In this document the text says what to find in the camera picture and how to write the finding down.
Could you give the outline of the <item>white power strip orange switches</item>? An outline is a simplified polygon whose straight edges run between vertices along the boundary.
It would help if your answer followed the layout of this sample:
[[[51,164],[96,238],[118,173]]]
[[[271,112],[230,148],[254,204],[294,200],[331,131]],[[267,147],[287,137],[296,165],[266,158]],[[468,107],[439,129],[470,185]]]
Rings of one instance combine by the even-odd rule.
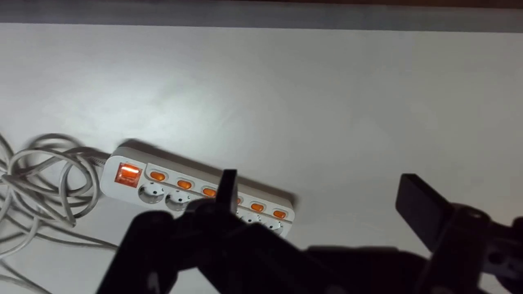
[[[121,145],[103,165],[101,191],[108,197],[181,216],[190,202],[214,199],[222,171],[164,153]],[[295,221],[292,196],[237,177],[237,216],[260,222],[285,237]]]

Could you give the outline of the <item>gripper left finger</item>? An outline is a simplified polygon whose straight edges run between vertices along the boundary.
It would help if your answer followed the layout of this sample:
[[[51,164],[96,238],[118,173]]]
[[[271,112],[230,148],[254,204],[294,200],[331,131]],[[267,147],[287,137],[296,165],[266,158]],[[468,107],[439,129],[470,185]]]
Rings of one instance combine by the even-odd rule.
[[[168,294],[197,268],[220,294],[325,294],[327,273],[259,223],[236,215],[237,171],[223,171],[215,199],[182,216],[144,212],[130,223],[96,294]]]

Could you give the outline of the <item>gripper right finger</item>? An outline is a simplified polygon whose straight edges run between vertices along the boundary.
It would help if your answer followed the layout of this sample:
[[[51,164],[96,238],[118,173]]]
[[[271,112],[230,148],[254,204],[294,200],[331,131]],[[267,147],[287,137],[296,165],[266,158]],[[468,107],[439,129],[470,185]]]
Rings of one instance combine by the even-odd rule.
[[[523,216],[510,226],[470,205],[451,203],[416,174],[402,174],[396,210],[431,255],[415,294],[487,294],[483,273],[523,294]]]

